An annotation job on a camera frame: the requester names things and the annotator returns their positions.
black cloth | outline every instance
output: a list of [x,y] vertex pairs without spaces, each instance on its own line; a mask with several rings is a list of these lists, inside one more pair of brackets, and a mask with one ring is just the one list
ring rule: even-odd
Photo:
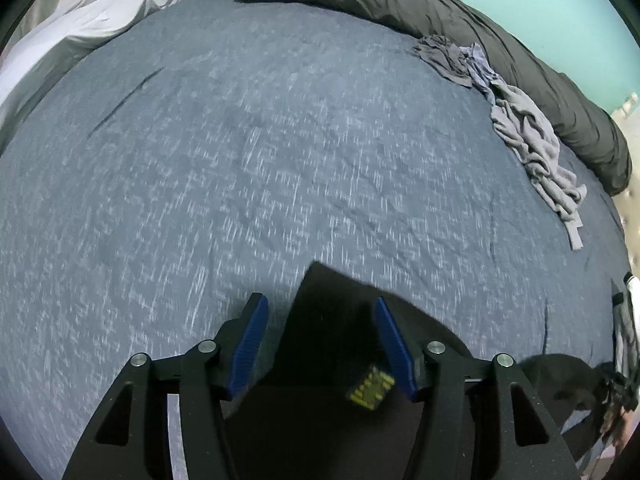
[[439,34],[457,45],[478,42],[491,67],[533,99],[558,137],[612,195],[631,176],[626,141],[609,115],[589,101],[565,74],[534,56],[517,38],[459,0],[279,0],[322,5],[411,34]]
[[0,472],[2,480],[42,480],[15,443],[0,417]]
[[[242,480],[402,478],[422,403],[410,403],[397,388],[371,412],[346,398],[369,365],[389,370],[372,320],[372,306],[383,294],[394,297],[402,317],[425,340],[439,340],[472,357],[451,330],[407,301],[312,264],[294,300],[272,370],[227,420]],[[522,369],[558,428],[575,409],[601,405],[600,374],[580,359],[538,356],[523,362]],[[574,456],[594,444],[599,433],[593,428],[601,420],[598,412],[569,435]],[[473,434],[468,406],[461,455],[473,456],[474,440],[468,438]]]

headboard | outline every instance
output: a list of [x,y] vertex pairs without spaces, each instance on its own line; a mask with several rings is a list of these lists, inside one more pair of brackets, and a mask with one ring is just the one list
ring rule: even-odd
[[625,134],[634,165],[629,186],[613,202],[625,229],[631,271],[640,276],[640,107],[629,116],[619,108],[611,117]]

gray comforter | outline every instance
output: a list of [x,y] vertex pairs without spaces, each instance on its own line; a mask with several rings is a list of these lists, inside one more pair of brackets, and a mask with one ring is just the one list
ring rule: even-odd
[[459,46],[479,43],[491,67],[523,90],[551,122],[556,135],[615,195],[631,178],[631,155],[607,113],[565,74],[534,56],[517,38],[460,0],[247,0],[322,5],[420,38],[438,34]]
[[254,290],[265,371],[315,258],[476,356],[612,358],[628,263],[610,198],[563,146],[589,188],[572,252],[489,103],[414,41],[302,4],[184,0],[40,102],[0,158],[0,415],[45,480],[131,354],[184,352]]

crumpled gray clothing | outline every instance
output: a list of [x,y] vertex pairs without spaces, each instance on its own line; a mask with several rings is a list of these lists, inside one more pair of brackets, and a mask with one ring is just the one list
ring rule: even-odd
[[420,38],[414,45],[414,52],[444,78],[467,88],[472,87],[473,81],[465,56],[460,48],[445,36],[433,34]]
[[504,81],[504,79],[489,65],[482,45],[474,43],[471,46],[461,46],[460,52],[465,56],[465,62],[474,86],[484,94],[487,101],[495,105],[495,95],[493,88],[491,88],[491,81]]
[[491,110],[495,132],[524,165],[542,199],[564,222],[571,248],[581,249],[578,207],[587,195],[586,186],[578,186],[575,174],[558,164],[560,141],[531,98],[501,80],[492,81],[492,86],[502,96]]

metal screw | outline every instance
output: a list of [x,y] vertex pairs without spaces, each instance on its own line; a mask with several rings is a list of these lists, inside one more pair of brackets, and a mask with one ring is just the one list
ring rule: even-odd
[[514,363],[513,357],[508,354],[499,354],[496,361],[498,361],[500,366],[504,366],[505,368],[509,368]]
[[198,350],[200,350],[203,354],[208,354],[209,352],[213,352],[216,349],[216,343],[211,339],[205,339],[198,345]]
[[135,354],[131,358],[132,366],[142,366],[144,363],[146,363],[146,355],[144,354]]
[[431,341],[427,345],[427,350],[432,354],[442,354],[446,349],[446,346],[443,345],[440,341]]

